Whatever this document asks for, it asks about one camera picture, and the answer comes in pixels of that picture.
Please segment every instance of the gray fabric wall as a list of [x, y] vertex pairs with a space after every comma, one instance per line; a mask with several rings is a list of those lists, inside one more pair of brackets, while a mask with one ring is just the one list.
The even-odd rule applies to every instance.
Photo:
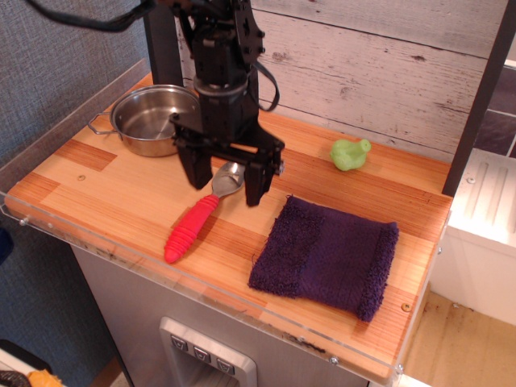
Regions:
[[[111, 19], [137, 0], [41, 0]], [[22, 0], [0, 1], [0, 167], [86, 99], [147, 57], [143, 22], [106, 34], [42, 19]], [[91, 384], [114, 356], [66, 243], [0, 215], [15, 248], [0, 266], [0, 338], [46, 360], [72, 387]]]

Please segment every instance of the green toy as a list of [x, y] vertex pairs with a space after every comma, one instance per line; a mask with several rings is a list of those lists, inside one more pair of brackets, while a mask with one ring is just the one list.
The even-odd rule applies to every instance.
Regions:
[[361, 139], [357, 143], [346, 139], [339, 139], [331, 147], [330, 156], [335, 167], [341, 171], [360, 168], [365, 163], [365, 158], [371, 150], [371, 143]]

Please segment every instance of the spoon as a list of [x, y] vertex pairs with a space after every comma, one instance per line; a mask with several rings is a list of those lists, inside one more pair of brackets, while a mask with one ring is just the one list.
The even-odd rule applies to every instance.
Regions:
[[219, 199], [242, 187], [244, 170], [243, 165], [232, 162], [218, 170], [211, 183], [213, 193], [195, 203], [170, 234], [164, 246], [164, 260], [171, 264], [185, 254], [210, 214], [217, 208]]

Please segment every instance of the metal saucepan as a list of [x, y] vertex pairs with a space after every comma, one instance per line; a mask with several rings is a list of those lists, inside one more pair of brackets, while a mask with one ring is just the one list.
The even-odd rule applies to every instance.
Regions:
[[[98, 131], [93, 121], [103, 114], [110, 115], [113, 131]], [[173, 144], [174, 125], [171, 114], [200, 116], [198, 97], [184, 87], [153, 85], [137, 89], [121, 97], [111, 112], [97, 114], [88, 127], [96, 135], [119, 133], [127, 148], [141, 156], [169, 156], [177, 153]]]

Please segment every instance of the orange object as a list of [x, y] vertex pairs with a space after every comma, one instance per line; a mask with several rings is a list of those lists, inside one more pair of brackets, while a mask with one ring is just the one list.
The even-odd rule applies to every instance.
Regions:
[[63, 387], [59, 378], [52, 375], [46, 369], [43, 371], [32, 371], [28, 374], [32, 387]]

